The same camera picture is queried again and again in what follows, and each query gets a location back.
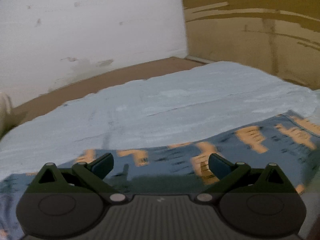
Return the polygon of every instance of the wall stain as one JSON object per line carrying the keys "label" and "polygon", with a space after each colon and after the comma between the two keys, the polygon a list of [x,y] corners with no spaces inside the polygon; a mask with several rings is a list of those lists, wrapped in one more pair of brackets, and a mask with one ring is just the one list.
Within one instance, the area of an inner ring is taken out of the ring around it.
{"label": "wall stain", "polygon": [[37,20],[36,27],[38,27],[38,26],[40,26],[40,25],[41,25],[41,19],[39,18],[39,19]]}
{"label": "wall stain", "polygon": [[[246,30],[247,32],[253,32],[253,33],[267,33],[267,32],[261,32],[261,31],[250,31],[250,30]],[[300,41],[306,41],[306,42],[310,42],[310,43],[313,43],[313,44],[316,44],[318,46],[320,46],[320,43],[319,42],[316,42],[316,41],[311,41],[309,39],[305,39],[305,38],[302,38],[302,37],[298,37],[298,36],[293,36],[293,35],[288,35],[288,34],[284,34],[284,33],[273,33],[274,35],[278,35],[278,36],[284,36],[284,37],[289,37],[289,38],[293,38],[293,39],[297,39],[297,40],[300,40]]]}
{"label": "wall stain", "polygon": [[85,1],[75,2],[74,7],[101,5],[101,4],[105,4],[105,3],[106,3],[106,1],[104,1],[104,0],[85,0]]}
{"label": "wall stain", "polygon": [[97,67],[109,66],[109,65],[112,64],[112,62],[113,62],[113,59],[108,59],[108,60],[105,60],[105,61],[100,61],[100,62],[98,62]]}
{"label": "wall stain", "polygon": [[320,52],[320,48],[317,48],[317,47],[314,47],[314,46],[311,46],[311,45],[308,45],[308,44],[305,44],[305,43],[302,43],[302,42],[297,42],[299,45],[302,45],[302,46],[304,46],[304,47],[306,47],[306,48],[311,48],[311,49],[315,49],[315,50],[317,50],[317,51],[319,51]]}
{"label": "wall stain", "polygon": [[114,60],[108,59],[105,61],[100,61],[96,63],[90,63],[88,59],[76,59],[77,65],[72,66],[72,73],[69,73],[64,78],[57,79],[54,84],[49,88],[48,92],[50,93],[53,90],[58,88],[79,82],[81,80],[85,80],[97,75],[101,75],[108,71],[108,66],[112,64]]}
{"label": "wall stain", "polygon": [[119,22],[119,25],[123,25],[123,24],[134,24],[134,23],[141,23],[141,22],[145,22],[145,21],[149,21],[150,18],[139,18],[139,19],[135,19],[135,20],[129,20],[129,21],[123,21],[123,22]]}
{"label": "wall stain", "polygon": [[263,27],[267,30],[266,32],[269,35],[269,46],[271,51],[271,58],[272,58],[272,67],[271,71],[273,75],[278,75],[279,73],[279,65],[278,65],[278,56],[277,56],[277,45],[275,43],[275,28],[276,28],[276,21],[270,19],[261,19]]}
{"label": "wall stain", "polygon": [[262,19],[273,19],[286,22],[292,22],[299,24],[304,29],[309,29],[315,32],[320,32],[320,24],[318,21],[306,19],[296,15],[286,15],[286,14],[275,14],[275,13],[229,13],[229,14],[218,14],[209,15],[204,17],[199,17],[193,20],[186,21],[193,22],[199,20],[208,19],[228,19],[228,18],[262,18]]}
{"label": "wall stain", "polygon": [[295,85],[304,86],[304,87],[309,86],[307,82],[301,80],[299,75],[295,74],[294,72],[292,72],[288,68],[282,70],[281,79],[283,79],[284,81],[290,82],[292,84],[295,84]]}
{"label": "wall stain", "polygon": [[66,57],[66,58],[62,58],[62,59],[60,59],[60,60],[64,60],[64,59],[66,59],[66,60],[68,60],[68,61],[70,61],[70,62],[74,62],[74,61],[77,61],[77,60],[78,60],[76,57]]}

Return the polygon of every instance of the ribbed black surface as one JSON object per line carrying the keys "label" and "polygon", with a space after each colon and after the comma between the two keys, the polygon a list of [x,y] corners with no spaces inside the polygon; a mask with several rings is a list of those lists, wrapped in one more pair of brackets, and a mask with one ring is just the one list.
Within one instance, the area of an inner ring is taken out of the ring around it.
{"label": "ribbed black surface", "polygon": [[[36,240],[27,236],[25,240]],[[222,223],[213,208],[188,196],[135,196],[113,206],[103,221],[74,240],[254,240]],[[283,240],[299,240],[297,236]]]}

